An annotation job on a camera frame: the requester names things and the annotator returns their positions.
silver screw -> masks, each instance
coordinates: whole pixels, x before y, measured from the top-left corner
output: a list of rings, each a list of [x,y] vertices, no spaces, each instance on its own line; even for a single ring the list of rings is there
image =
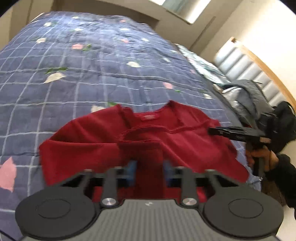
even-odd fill
[[[113,206],[114,204],[116,204],[116,200],[114,198],[111,198],[111,197],[104,198],[102,200],[102,204],[104,204],[106,206]]]
[[[185,198],[182,202],[187,206],[193,206],[197,204],[197,201],[192,197]]]

blue bedspread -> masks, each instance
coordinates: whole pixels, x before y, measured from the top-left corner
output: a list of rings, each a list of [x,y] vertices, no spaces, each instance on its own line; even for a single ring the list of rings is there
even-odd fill
[[[0,52],[0,164],[12,157],[17,168],[14,188],[0,188],[0,229],[20,238],[15,208],[44,187],[38,146],[60,127],[114,103],[145,112],[170,99],[231,125],[204,78],[146,24],[51,12],[27,25]]]

red shirt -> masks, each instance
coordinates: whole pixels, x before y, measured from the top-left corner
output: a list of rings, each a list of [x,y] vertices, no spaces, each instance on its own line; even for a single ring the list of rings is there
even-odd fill
[[[178,198],[164,186],[163,161],[194,172],[217,171],[245,182],[248,171],[229,139],[209,136],[220,126],[197,108],[170,101],[154,112],[133,113],[120,105],[72,120],[40,145],[48,185],[84,169],[103,173],[137,160],[133,198]]]

black sleeve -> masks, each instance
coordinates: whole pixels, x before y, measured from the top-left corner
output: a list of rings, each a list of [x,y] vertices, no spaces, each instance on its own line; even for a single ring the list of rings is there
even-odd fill
[[[274,181],[284,195],[289,207],[296,207],[296,168],[285,154],[277,155],[279,163],[276,168],[265,173],[269,181]]]

person's arm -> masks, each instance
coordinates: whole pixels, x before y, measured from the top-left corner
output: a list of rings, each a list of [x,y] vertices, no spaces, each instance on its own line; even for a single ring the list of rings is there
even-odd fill
[[[266,178],[275,182],[289,207],[296,207],[296,168],[290,163],[290,158],[285,154],[276,155],[267,148],[247,152],[246,155],[250,166],[254,164],[250,156],[264,157]]]

